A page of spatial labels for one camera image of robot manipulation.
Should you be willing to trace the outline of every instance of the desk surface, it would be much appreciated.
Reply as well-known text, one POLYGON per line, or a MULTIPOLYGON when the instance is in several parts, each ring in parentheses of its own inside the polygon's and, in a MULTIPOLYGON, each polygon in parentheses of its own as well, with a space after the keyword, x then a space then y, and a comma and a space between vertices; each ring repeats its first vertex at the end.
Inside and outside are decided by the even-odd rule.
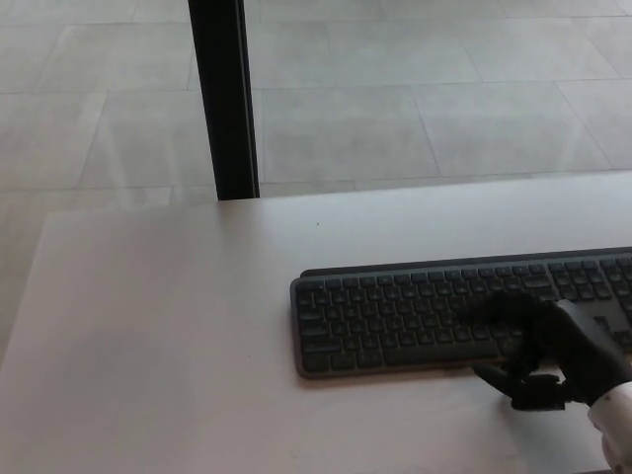
POLYGON ((467 371, 305 382, 309 268, 632 245, 630 175, 68 212, 0 372, 3 474, 570 473, 586 409, 520 414, 467 371))

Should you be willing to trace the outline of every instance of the black metal frame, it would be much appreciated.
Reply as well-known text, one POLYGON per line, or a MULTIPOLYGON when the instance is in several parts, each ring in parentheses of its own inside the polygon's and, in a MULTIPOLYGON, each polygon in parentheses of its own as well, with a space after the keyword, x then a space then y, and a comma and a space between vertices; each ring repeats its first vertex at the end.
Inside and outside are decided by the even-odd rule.
POLYGON ((259 197, 243 0, 189 0, 217 198, 259 197))

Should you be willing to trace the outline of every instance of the keyboard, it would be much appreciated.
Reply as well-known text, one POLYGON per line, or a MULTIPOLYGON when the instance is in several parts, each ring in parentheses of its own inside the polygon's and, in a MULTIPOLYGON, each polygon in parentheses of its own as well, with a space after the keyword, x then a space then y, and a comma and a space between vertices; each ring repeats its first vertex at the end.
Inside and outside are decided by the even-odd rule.
POLYGON ((632 247, 311 270, 290 286, 296 367, 329 378, 502 362, 521 332, 463 317, 495 292, 568 299, 632 352, 632 247))

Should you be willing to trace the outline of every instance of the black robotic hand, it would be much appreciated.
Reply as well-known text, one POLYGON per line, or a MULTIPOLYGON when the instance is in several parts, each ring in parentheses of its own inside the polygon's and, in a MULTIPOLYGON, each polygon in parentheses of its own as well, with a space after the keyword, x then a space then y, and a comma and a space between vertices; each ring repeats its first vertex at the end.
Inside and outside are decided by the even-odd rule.
POLYGON ((570 301, 541 302, 528 294, 499 293, 471 317, 522 329, 522 342, 502 367, 472 367, 511 397, 517 410, 563 410, 572 401, 591 406, 612 388, 632 381, 632 366, 619 347, 570 301), (531 374, 543 359, 557 363, 566 380, 531 374))

